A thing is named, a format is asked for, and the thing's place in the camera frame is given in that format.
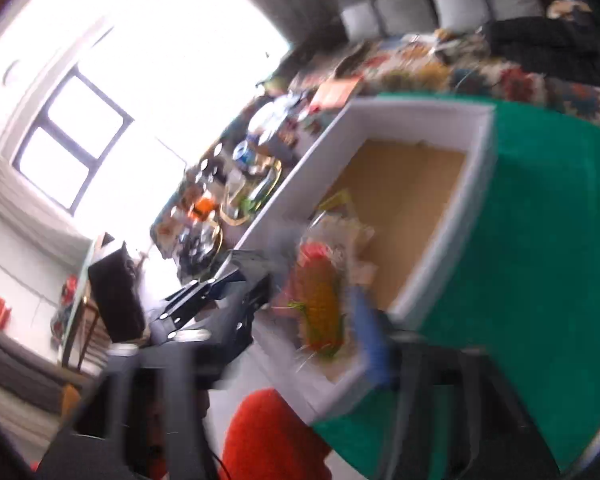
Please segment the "hand in red glove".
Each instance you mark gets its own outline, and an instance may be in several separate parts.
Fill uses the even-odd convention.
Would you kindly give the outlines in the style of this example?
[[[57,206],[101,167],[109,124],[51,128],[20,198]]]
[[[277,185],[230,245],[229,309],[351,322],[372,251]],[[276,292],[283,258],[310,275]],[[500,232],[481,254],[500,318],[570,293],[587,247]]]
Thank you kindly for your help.
[[[330,479],[332,448],[274,389],[246,396],[228,426],[222,479]]]

